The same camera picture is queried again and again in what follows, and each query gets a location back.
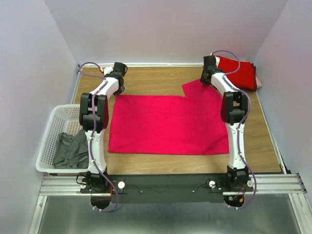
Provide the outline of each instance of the pink fabric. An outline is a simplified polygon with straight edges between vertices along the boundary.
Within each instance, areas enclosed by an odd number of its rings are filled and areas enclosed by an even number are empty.
[[[222,98],[199,80],[183,85],[186,97],[119,95],[109,152],[214,155],[229,152]]]

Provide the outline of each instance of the metal frame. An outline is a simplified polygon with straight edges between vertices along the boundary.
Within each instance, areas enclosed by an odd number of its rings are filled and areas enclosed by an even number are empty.
[[[77,81],[74,87],[71,103],[75,102],[78,85],[80,81],[80,73],[77,75]],[[306,196],[306,190],[303,181],[299,174],[287,174],[280,154],[279,148],[276,144],[275,138],[270,131],[266,115],[264,113],[261,101],[256,92],[259,104],[264,116],[267,128],[272,140],[272,144],[284,174],[264,174],[256,175],[257,178],[257,194],[289,194],[291,204],[302,234],[312,233],[312,208]],[[73,196],[86,195],[80,193],[80,186],[76,184],[75,176],[44,176],[40,188],[37,205],[34,211],[33,219],[30,225],[29,234],[37,234],[40,223],[44,214],[45,204],[48,196]],[[99,196],[109,196],[110,194],[92,194]]]

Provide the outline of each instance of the white round knob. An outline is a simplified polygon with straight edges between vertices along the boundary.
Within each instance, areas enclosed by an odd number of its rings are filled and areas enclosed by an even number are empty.
[[[123,182],[123,181],[119,182],[119,183],[118,183],[118,187],[119,187],[120,189],[123,189],[123,188],[125,187],[125,182]]]

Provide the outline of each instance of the red cloth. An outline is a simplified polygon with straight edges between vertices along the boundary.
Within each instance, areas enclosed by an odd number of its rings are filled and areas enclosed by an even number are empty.
[[[186,97],[116,98],[109,152],[172,155],[214,155],[229,152],[222,98],[199,80],[183,85]]]
[[[228,58],[220,57],[220,62],[218,69],[222,69],[225,73],[235,71],[238,62]],[[240,69],[227,76],[228,79],[235,85],[237,88],[256,91],[257,83],[255,79],[255,66],[250,62],[240,62]]]

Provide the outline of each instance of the gray floor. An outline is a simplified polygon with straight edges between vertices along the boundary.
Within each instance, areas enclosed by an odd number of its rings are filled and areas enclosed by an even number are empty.
[[[40,234],[296,234],[288,195],[257,195],[245,209],[225,204],[124,204],[93,211],[87,196],[49,197]]]

